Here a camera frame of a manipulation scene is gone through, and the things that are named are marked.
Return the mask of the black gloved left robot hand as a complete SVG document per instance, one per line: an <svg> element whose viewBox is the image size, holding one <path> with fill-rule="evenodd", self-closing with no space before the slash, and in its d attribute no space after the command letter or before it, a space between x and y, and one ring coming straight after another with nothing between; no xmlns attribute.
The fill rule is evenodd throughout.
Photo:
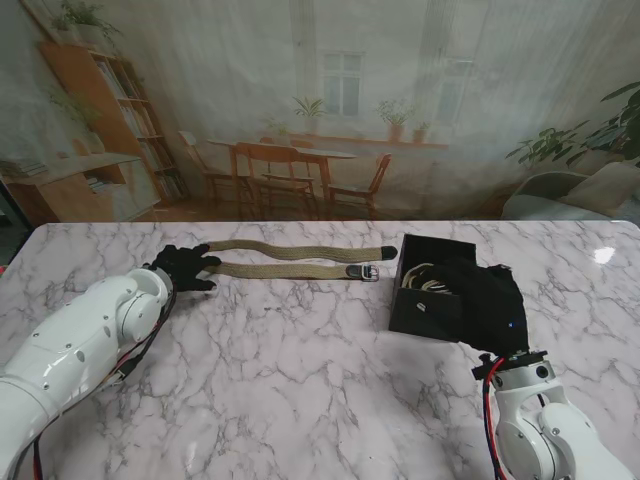
<svg viewBox="0 0 640 480"><path fill-rule="evenodd" d="M216 256L208 256L208 252L208 244L193 248L167 245L149 268L165 272L177 292L210 291L216 284L211 280L199 279L198 275L209 267L219 266L221 260Z"/></svg>

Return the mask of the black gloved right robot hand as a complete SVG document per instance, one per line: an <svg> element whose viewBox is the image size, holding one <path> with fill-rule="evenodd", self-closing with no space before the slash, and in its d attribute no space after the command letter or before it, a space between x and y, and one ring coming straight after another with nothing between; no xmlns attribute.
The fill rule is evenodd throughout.
<svg viewBox="0 0 640 480"><path fill-rule="evenodd" d="M460 342L499 357L529 350L524 299L510 267L452 258L434 266L432 275L460 299Z"/></svg>

